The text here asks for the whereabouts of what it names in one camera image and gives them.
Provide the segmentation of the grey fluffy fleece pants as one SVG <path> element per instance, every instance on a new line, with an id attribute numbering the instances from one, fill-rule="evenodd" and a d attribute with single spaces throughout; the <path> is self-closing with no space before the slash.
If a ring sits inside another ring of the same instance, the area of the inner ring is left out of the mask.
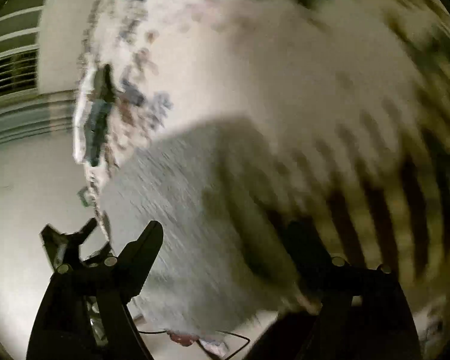
<path id="1" fill-rule="evenodd" d="M 136 305 L 180 335 L 232 330 L 259 311 L 320 312 L 267 210 L 280 186 L 264 136 L 248 119 L 198 125 L 136 152 L 99 198 L 115 251 L 152 220 L 163 244 Z"/>

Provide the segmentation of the folded cream cloth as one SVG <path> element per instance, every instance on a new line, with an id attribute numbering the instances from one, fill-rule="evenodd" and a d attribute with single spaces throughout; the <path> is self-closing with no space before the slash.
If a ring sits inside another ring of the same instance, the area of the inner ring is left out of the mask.
<path id="1" fill-rule="evenodd" d="M 86 155 L 85 125 L 92 111 L 92 100 L 89 97 L 94 92 L 96 73 L 96 67 L 90 67 L 85 72 L 76 94 L 72 119 L 73 158 L 76 164 L 82 164 Z"/>

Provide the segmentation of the folded dark denim jeans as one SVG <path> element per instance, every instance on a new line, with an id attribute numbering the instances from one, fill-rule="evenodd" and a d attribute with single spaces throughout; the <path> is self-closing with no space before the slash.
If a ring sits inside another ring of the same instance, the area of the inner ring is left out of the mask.
<path id="1" fill-rule="evenodd" d="M 105 143 L 108 131 L 107 119 L 112 111 L 114 101 L 115 93 L 111 80 L 111 66 L 105 64 L 95 74 L 91 111 L 84 127 L 86 160 L 92 167 L 99 164 L 101 147 Z"/>

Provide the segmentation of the striped window curtain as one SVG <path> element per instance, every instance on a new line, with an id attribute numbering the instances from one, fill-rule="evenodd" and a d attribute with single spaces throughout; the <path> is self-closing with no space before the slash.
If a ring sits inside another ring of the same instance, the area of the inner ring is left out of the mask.
<path id="1" fill-rule="evenodd" d="M 73 93 L 39 92 L 40 16 L 45 0 L 0 9 L 0 145 L 71 129 Z"/>

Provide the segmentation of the floral plush bed blanket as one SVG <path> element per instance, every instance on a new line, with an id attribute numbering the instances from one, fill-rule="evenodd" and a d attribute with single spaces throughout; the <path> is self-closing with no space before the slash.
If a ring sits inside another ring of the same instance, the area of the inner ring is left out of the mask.
<path id="1" fill-rule="evenodd" d="M 115 93 L 90 193 L 209 121 L 266 139 L 284 217 L 352 263 L 450 300 L 450 13 L 440 0 L 99 0 L 80 59 Z"/>

